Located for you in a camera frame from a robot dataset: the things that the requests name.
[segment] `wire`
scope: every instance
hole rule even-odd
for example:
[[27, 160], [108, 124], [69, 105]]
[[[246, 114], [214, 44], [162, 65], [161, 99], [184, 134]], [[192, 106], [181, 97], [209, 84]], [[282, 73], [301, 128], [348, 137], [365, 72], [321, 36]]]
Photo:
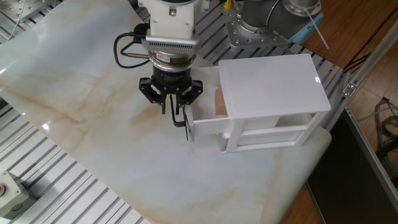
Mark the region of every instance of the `wire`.
[[357, 63], [355, 63], [354, 65], [352, 65], [350, 68], [344, 69], [345, 72], [349, 72], [350, 70], [356, 68], [358, 65], [361, 65], [362, 63], [364, 63], [366, 61], [368, 57], [359, 59], [359, 61]]
[[375, 112], [373, 114], [370, 114], [369, 116], [366, 116], [364, 118], [361, 118], [361, 119], [357, 120], [357, 122], [364, 121], [364, 120], [369, 119], [369, 118], [371, 118], [371, 117], [373, 117], [373, 116], [375, 116], [375, 115], [377, 115], [377, 114], [379, 114], [381, 112], [384, 112], [384, 111], [387, 111], [387, 110], [393, 110], [393, 109], [398, 110], [398, 106], [391, 106], [389, 108], [381, 109], [381, 110], [379, 110], [379, 111], [377, 111], [377, 112]]
[[131, 66], [125, 66], [125, 65], [120, 64], [119, 57], [118, 57], [118, 43], [119, 43], [119, 41], [120, 41], [123, 37], [134, 37], [134, 40], [133, 40], [130, 44], [128, 44], [127, 46], [123, 47], [123, 49], [122, 49], [122, 51], [121, 51], [121, 53], [122, 53], [123, 56], [127, 56], [127, 53], [124, 53], [124, 51], [125, 51], [127, 48], [129, 48], [129, 47], [132, 46], [133, 44], [137, 44], [137, 43], [138, 43], [138, 41], [136, 40], [136, 38], [145, 38], [144, 35], [135, 34], [135, 33], [133, 33], [133, 32], [128, 32], [128, 33], [119, 35], [119, 36], [114, 40], [114, 43], [113, 43], [113, 54], [114, 54], [114, 59], [115, 59], [117, 65], [119, 65], [121, 68], [137, 68], [137, 67], [143, 66], [143, 65], [145, 65], [146, 63], [148, 63], [149, 60], [146, 60], [145, 62], [139, 63], [139, 64], [137, 64], [137, 65], [131, 65]]
[[388, 134], [389, 136], [392, 136], [394, 138], [398, 138], [398, 134], [394, 134], [394, 133], [392, 133], [391, 131], [389, 131], [387, 129], [387, 123], [389, 123], [390, 121], [398, 121], [398, 116], [390, 116], [387, 119], [385, 119], [382, 122], [382, 124], [381, 124], [382, 130], [383, 130], [384, 133]]
[[362, 56], [362, 57], [356, 59], [355, 61], [352, 61], [351, 64], [353, 64], [353, 63], [355, 63], [355, 62], [358, 62], [358, 61], [360, 61], [360, 60], [363, 60], [363, 59], [367, 59], [367, 58], [369, 57], [370, 54], [371, 54], [371, 53], [368, 53], [367, 55]]
[[[383, 104], [388, 104], [391, 107], [383, 109], [383, 110], [380, 110], [380, 107]], [[383, 112], [385, 110], [391, 110], [391, 112], [394, 114], [393, 109], [398, 111], [397, 107], [395, 105], [393, 105], [392, 103], [390, 103], [389, 100], [387, 100], [385, 98], [383, 98], [376, 105], [376, 107], [374, 109], [375, 110], [375, 114], [376, 114], [377, 138], [378, 138], [378, 141], [379, 141], [379, 150], [378, 150], [378, 152], [376, 154], [377, 154], [378, 158], [381, 159], [382, 163], [385, 165], [386, 169], [391, 174], [398, 175], [398, 167], [390, 160], [390, 158], [388, 156], [389, 152], [391, 152], [391, 151], [393, 151], [393, 150], [398, 148], [398, 138], [394, 138], [392, 135], [390, 135], [388, 132], [386, 132], [387, 129], [384, 128], [385, 125], [389, 121], [394, 120], [395, 119], [394, 117], [398, 118], [398, 116], [396, 116], [396, 115], [390, 116], [387, 119], [385, 119], [382, 123], [380, 122], [380, 117], [379, 117], [379, 113]], [[385, 140], [383, 142], [383, 138], [382, 138], [383, 133], [385, 135], [392, 136], [392, 138], [389, 138], [389, 139], [387, 139], [387, 140]]]
[[266, 22], [267, 27], [269, 27], [269, 19], [271, 18], [271, 15], [274, 12], [274, 9], [275, 9], [276, 5], [278, 5], [279, 2], [280, 2], [280, 0], [277, 0], [275, 2], [275, 4], [272, 6], [271, 11], [268, 13], [267, 22]]
[[24, 0], [24, 3], [22, 5], [22, 10], [21, 10], [21, 13], [19, 14], [17, 24], [15, 24], [14, 29], [11, 32], [11, 35], [7, 39], [7, 42], [11, 40], [12, 36], [14, 36], [15, 30], [17, 29], [17, 26], [18, 26], [19, 22], [21, 21], [22, 14], [24, 13], [24, 9], [25, 9], [25, 3], [26, 3], [26, 0]]
[[325, 44], [326, 48], [329, 49], [328, 43], [326, 43], [325, 38], [323, 38], [323, 35], [322, 35], [321, 31], [318, 29], [317, 24], [313, 21], [313, 19], [312, 19], [312, 17], [311, 17], [311, 14], [308, 12], [307, 8], [304, 9], [304, 11], [307, 13], [307, 15], [309, 16], [309, 18], [311, 19], [311, 22], [312, 22], [313, 26], [315, 27], [315, 30], [317, 30], [318, 35], [321, 37], [321, 40], [322, 40], [323, 43]]
[[374, 31], [373, 35], [370, 36], [368, 41], [361, 47], [361, 49], [356, 53], [356, 55], [348, 62], [348, 64], [345, 66], [344, 70], [346, 70], [350, 65], [352, 65], [353, 60], [355, 60], [356, 57], [365, 49], [365, 47], [373, 40], [373, 38], [376, 36], [376, 34], [381, 30], [381, 28], [384, 26], [384, 24], [398, 11], [398, 6], [387, 16], [387, 18], [380, 24], [380, 26]]

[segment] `wooden floor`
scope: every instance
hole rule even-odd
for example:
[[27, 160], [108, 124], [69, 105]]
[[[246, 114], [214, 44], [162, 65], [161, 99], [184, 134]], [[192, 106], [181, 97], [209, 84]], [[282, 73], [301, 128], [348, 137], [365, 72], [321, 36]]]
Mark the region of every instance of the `wooden floor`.
[[[342, 68], [358, 53], [386, 17], [398, 6], [398, 0], [321, 0], [321, 2], [325, 19], [320, 30], [328, 42], [330, 50], [326, 49], [318, 34], [313, 34], [303, 46]], [[395, 13], [386, 22], [357, 58], [372, 52], [396, 20], [398, 20], [398, 13]], [[390, 49], [363, 81], [351, 100], [349, 108], [355, 118], [360, 119], [373, 113], [375, 105], [382, 97], [390, 99], [393, 104], [398, 106], [398, 43]], [[389, 111], [382, 113], [380, 119], [385, 119], [390, 115], [392, 113]], [[378, 150], [374, 118], [360, 122], [359, 125], [373, 149]], [[391, 127], [391, 129], [398, 133], [398, 126]], [[389, 156], [398, 164], [398, 152], [391, 152]], [[281, 222], [281, 224], [293, 223], [324, 223], [307, 186], [300, 191]]]
[[[318, 34], [313, 34], [303, 46], [343, 68], [398, 6], [398, 0], [321, 0], [321, 4], [325, 18], [319, 29], [330, 49]], [[397, 18], [395, 15], [378, 32], [366, 53], [375, 48]]]

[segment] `black panel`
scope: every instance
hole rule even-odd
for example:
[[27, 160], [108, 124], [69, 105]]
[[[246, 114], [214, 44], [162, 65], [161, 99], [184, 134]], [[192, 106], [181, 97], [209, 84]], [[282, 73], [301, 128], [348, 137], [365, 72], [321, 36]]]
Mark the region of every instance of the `black panel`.
[[327, 224], [397, 224], [398, 213], [355, 132], [345, 111], [331, 130], [329, 148], [308, 180], [315, 200]]

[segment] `screw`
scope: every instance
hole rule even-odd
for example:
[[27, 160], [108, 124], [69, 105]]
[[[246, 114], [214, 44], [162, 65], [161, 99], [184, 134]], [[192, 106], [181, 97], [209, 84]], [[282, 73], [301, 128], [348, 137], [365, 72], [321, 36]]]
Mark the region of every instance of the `screw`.
[[175, 15], [177, 15], [177, 10], [176, 9], [170, 9], [169, 14], [170, 14], [170, 16], [175, 16]]

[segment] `metal mounting plate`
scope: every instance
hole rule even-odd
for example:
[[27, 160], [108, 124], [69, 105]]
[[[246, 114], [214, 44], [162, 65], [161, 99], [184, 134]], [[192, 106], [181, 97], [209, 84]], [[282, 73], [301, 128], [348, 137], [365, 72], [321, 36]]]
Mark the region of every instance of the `metal mounting plate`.
[[239, 2], [237, 7], [223, 9], [223, 19], [232, 47], [236, 49], [256, 49], [261, 47], [286, 46], [291, 43], [284, 36], [267, 27], [245, 29], [244, 27], [248, 25], [245, 25], [241, 18], [242, 8], [243, 2]]
[[[54, 0], [26, 0], [21, 22], [28, 20], [33, 14], [41, 11]], [[24, 0], [0, 0], [0, 11], [8, 18], [17, 22], [22, 11]]]
[[343, 97], [350, 98], [354, 95], [355, 90], [357, 89], [357, 85], [354, 83], [348, 83], [343, 90]]

